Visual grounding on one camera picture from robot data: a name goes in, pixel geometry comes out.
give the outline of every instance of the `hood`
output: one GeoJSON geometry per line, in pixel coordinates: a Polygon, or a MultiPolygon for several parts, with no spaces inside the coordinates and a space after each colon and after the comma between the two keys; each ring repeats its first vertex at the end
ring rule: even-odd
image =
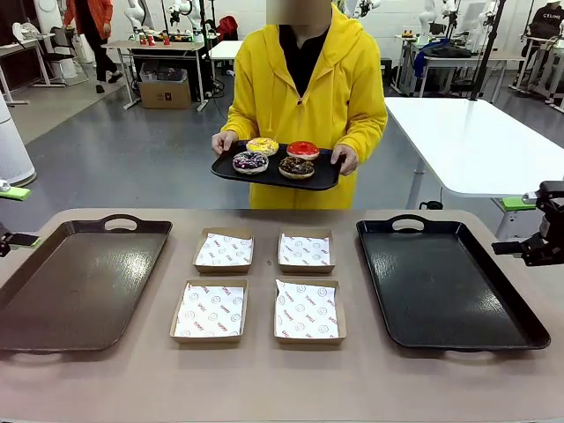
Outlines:
{"type": "MultiPolygon", "coordinates": [[[[341,13],[335,4],[331,5],[333,15],[327,39],[323,46],[323,51],[319,57],[319,63],[315,73],[323,72],[327,68],[333,68],[351,51],[358,42],[362,34],[362,25],[357,19],[349,19],[341,13]]],[[[286,74],[290,78],[286,68],[284,51],[280,47],[278,40],[278,26],[267,25],[263,30],[264,40],[266,41],[267,54],[272,69],[280,77],[286,74]]]]}

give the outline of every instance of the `desk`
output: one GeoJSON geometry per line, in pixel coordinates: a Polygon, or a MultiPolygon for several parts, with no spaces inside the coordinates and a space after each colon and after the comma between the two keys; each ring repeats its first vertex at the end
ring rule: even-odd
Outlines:
{"type": "MultiPolygon", "coordinates": [[[[43,62],[43,54],[41,53],[41,46],[39,41],[43,41],[47,38],[52,38],[55,35],[53,33],[42,34],[36,40],[25,40],[22,41],[20,46],[18,43],[8,44],[5,46],[0,46],[0,57],[14,55],[20,51],[25,51],[31,48],[35,48],[35,52],[37,53],[37,60],[39,60],[39,67],[41,69],[41,75],[43,76],[44,84],[37,84],[35,86],[43,86],[43,87],[61,87],[66,86],[65,84],[53,84],[49,79],[49,75],[47,73],[47,68],[45,67],[45,63],[43,62]]],[[[15,101],[10,93],[10,87],[8,86],[8,82],[6,81],[6,77],[4,75],[4,71],[2,70],[2,65],[0,64],[0,82],[2,83],[2,88],[4,89],[4,95],[6,97],[6,104],[8,106],[21,106],[25,104],[29,104],[27,100],[20,100],[15,101]]]]}
{"type": "MultiPolygon", "coordinates": [[[[564,416],[564,312],[513,257],[493,256],[552,335],[543,351],[515,354],[406,350],[386,333],[355,224],[402,211],[73,210],[62,222],[113,213],[169,220],[173,229],[123,339],[105,352],[0,357],[0,414],[7,421],[537,421],[564,416]],[[330,351],[280,346],[273,337],[280,226],[333,231],[347,338],[330,351]],[[245,331],[239,345],[179,346],[170,324],[189,278],[202,227],[245,226],[255,253],[245,331]]],[[[465,223],[492,255],[492,234],[463,211],[417,211],[465,223]]],[[[2,259],[0,285],[29,256],[2,259]]],[[[552,276],[561,285],[561,270],[552,276]]]]}
{"type": "Polygon", "coordinates": [[[204,94],[204,84],[202,82],[202,70],[200,68],[200,56],[198,54],[198,50],[204,47],[202,42],[171,42],[170,45],[165,46],[164,42],[156,41],[155,46],[142,46],[139,44],[139,41],[114,41],[110,42],[109,44],[102,46],[103,48],[114,48],[117,50],[117,55],[120,58],[120,64],[123,69],[123,75],[125,76],[125,81],[127,83],[127,93],[130,96],[130,102],[123,106],[123,110],[128,110],[135,106],[136,104],[141,101],[141,99],[136,98],[133,90],[131,89],[131,82],[130,75],[127,72],[127,68],[125,67],[125,63],[123,62],[123,55],[122,50],[129,50],[130,54],[134,57],[141,58],[141,59],[170,59],[170,60],[194,60],[196,57],[196,64],[197,64],[197,82],[198,87],[200,89],[200,106],[198,106],[197,111],[201,112],[208,103],[208,100],[205,99],[204,94]],[[133,54],[131,50],[143,50],[143,54],[133,54]],[[183,52],[182,56],[155,56],[151,55],[151,50],[164,50],[164,51],[181,51],[183,52]],[[195,52],[194,56],[188,56],[188,53],[195,52]]]}
{"type": "MultiPolygon", "coordinates": [[[[222,41],[210,50],[210,59],[212,62],[235,60],[242,45],[243,41],[222,41]]],[[[212,65],[211,69],[215,79],[215,65],[212,65]]]]}
{"type": "Polygon", "coordinates": [[[419,155],[407,209],[425,169],[460,197],[522,197],[564,179],[564,150],[486,101],[387,98],[419,155]]]}

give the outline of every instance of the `metal stand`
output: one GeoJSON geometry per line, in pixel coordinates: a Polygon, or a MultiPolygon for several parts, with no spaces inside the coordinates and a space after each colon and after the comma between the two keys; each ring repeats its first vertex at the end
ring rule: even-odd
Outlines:
{"type": "Polygon", "coordinates": [[[407,199],[406,210],[415,210],[417,208],[417,200],[419,199],[419,192],[421,191],[421,183],[423,182],[423,175],[425,174],[425,161],[419,158],[417,169],[413,175],[412,189],[409,191],[407,199]]]}

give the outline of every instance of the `hand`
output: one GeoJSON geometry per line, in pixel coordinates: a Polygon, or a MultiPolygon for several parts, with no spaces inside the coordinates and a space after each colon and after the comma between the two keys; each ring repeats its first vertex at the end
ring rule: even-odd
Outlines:
{"type": "Polygon", "coordinates": [[[344,144],[337,144],[333,150],[333,155],[331,156],[331,165],[337,163],[341,156],[345,156],[345,162],[341,166],[341,175],[348,176],[359,166],[359,155],[352,147],[344,144]]]}
{"type": "Polygon", "coordinates": [[[211,137],[211,149],[219,156],[231,148],[231,144],[239,141],[239,136],[234,130],[226,130],[211,137]]]}

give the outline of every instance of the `person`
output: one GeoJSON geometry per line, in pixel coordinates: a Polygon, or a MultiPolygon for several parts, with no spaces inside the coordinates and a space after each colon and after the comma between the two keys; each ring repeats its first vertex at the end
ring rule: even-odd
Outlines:
{"type": "Polygon", "coordinates": [[[331,0],[282,1],[277,25],[252,33],[242,44],[235,59],[234,102],[211,146],[221,154],[238,140],[268,137],[281,144],[309,141],[332,149],[331,162],[343,160],[335,188],[251,184],[250,205],[348,209],[357,167],[370,157],[388,121],[380,52],[360,22],[331,0]]]}
{"type": "Polygon", "coordinates": [[[69,26],[75,19],[78,33],[85,35],[94,52],[98,94],[105,92],[102,83],[106,82],[106,72],[111,72],[108,81],[110,84],[116,83],[122,77],[115,63],[108,57],[108,52],[102,47],[108,44],[108,38],[112,33],[113,11],[112,0],[67,0],[67,10],[64,14],[64,26],[69,26]]]}
{"type": "MultiPolygon", "coordinates": [[[[560,7],[560,0],[548,0],[546,5],[541,7],[535,13],[531,24],[529,25],[529,32],[531,37],[541,38],[544,40],[550,40],[552,37],[560,35],[560,25],[564,21],[564,10],[560,7]]],[[[519,63],[519,72],[521,72],[523,66],[529,67],[531,58],[540,49],[540,42],[527,40],[526,45],[521,51],[521,57],[526,57],[529,51],[529,46],[532,43],[531,55],[529,56],[529,62],[527,64],[521,62],[519,63]]],[[[542,65],[544,66],[548,57],[545,57],[542,65]]]]}

